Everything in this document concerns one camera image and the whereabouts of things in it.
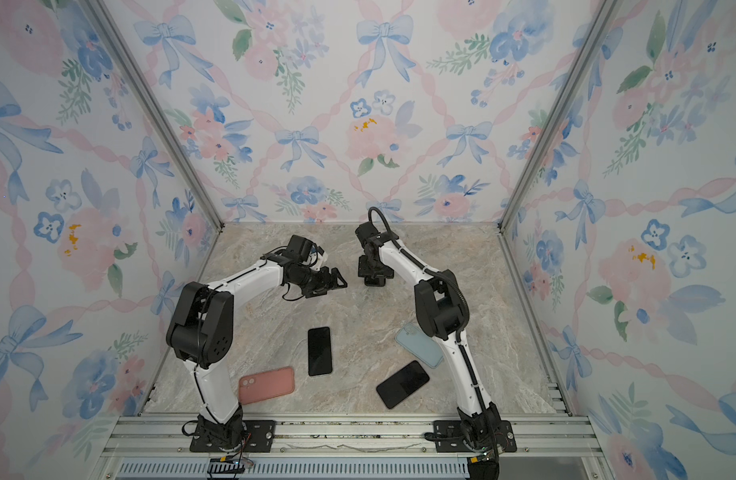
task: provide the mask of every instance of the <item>wall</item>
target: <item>wall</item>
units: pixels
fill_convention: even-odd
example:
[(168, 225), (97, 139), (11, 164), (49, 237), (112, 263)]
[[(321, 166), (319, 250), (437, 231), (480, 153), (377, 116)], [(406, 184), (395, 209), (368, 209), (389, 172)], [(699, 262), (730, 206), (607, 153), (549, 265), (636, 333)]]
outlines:
[(735, 1), (622, 3), (515, 226), (617, 478), (736, 478)]
[(74, 2), (0, 0), (0, 478), (86, 478), (215, 230)]
[(499, 219), (597, 4), (107, 2), (217, 209), (262, 222)]

